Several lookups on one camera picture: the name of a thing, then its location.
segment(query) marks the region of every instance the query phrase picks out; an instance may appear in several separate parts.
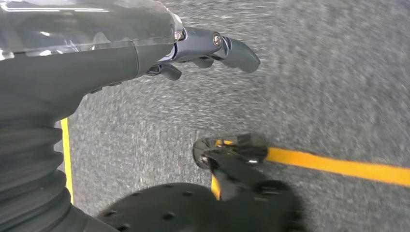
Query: yellow floor marking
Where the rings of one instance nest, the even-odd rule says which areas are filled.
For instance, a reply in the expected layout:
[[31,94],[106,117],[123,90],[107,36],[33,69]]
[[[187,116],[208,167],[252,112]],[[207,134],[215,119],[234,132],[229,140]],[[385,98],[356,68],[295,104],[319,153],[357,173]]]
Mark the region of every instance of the yellow floor marking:
[[[274,147],[269,148],[266,161],[410,187],[410,168],[337,160]],[[214,176],[212,176],[211,190],[219,199],[220,188]]]
[[68,133],[68,119],[61,121],[61,129],[63,130],[63,154],[64,154],[64,170],[67,176],[66,188],[71,195],[71,204],[74,205],[73,195],[73,175],[71,173],[71,156],[70,156],[70,137]]

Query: hole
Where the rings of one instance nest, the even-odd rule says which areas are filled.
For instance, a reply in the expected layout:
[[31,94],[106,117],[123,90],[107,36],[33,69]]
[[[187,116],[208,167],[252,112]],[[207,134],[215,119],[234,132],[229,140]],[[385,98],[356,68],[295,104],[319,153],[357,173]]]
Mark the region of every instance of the hole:
[[126,232],[126,231],[128,231],[129,228],[130,228],[129,225],[124,224],[124,225],[122,225],[122,226],[120,226],[120,227],[117,227],[117,230],[120,231],[120,232]]
[[110,210],[110,211],[108,211],[104,214],[104,217],[112,217],[115,214],[117,214],[117,212],[115,210]]
[[162,216],[162,219],[169,221],[175,218],[175,214],[173,212],[168,212]]
[[193,192],[184,192],[182,195],[183,195],[184,197],[190,197],[190,196],[193,195]]

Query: black plastic part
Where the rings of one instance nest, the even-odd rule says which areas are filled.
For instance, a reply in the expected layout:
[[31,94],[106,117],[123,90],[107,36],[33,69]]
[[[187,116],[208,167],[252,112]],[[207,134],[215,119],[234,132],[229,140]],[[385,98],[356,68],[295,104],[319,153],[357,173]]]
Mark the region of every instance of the black plastic part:
[[[216,141],[231,141],[232,145],[216,146]],[[223,137],[198,139],[193,145],[193,158],[202,169],[209,169],[207,162],[208,151],[221,151],[221,154],[234,156],[250,165],[262,163],[268,153],[265,139],[257,134],[229,135]]]
[[176,81],[181,77],[182,72],[171,64],[162,64],[161,74],[171,81]]
[[205,187],[174,183],[132,194],[97,216],[126,232],[226,232],[218,202]]
[[210,68],[212,64],[214,64],[214,60],[211,58],[193,59],[192,62],[199,68],[203,68],[203,69]]
[[220,47],[214,45],[215,31],[185,27],[185,33],[185,39],[176,43],[176,54],[173,62],[200,58],[220,50]]
[[233,188],[223,201],[202,186],[174,183],[125,197],[98,219],[123,232],[293,232],[305,231],[301,210],[297,196],[280,181]]
[[222,63],[229,68],[240,68],[247,73],[252,73],[259,68],[261,61],[246,44],[230,39],[230,52]]

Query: gray plastic housing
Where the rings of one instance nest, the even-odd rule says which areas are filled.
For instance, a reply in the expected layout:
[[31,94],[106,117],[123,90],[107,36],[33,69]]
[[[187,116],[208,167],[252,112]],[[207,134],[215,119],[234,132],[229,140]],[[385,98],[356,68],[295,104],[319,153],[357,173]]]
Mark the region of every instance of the gray plastic housing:
[[70,204],[65,174],[57,170],[63,157],[54,144],[62,133],[54,124],[86,94],[143,75],[172,46],[16,54],[0,62],[0,231],[116,231]]

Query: gray carpet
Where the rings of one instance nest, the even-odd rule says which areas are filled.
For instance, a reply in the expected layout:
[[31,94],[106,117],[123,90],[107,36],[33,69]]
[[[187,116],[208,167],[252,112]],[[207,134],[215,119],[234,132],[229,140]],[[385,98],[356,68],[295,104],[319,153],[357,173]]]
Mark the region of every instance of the gray carpet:
[[[179,65],[88,95],[70,118],[75,204],[95,215],[152,185],[210,184],[191,158],[202,136],[253,131],[271,145],[410,167],[406,0],[165,0],[186,25],[245,41],[253,74]],[[319,232],[406,232],[410,188],[279,164]]]

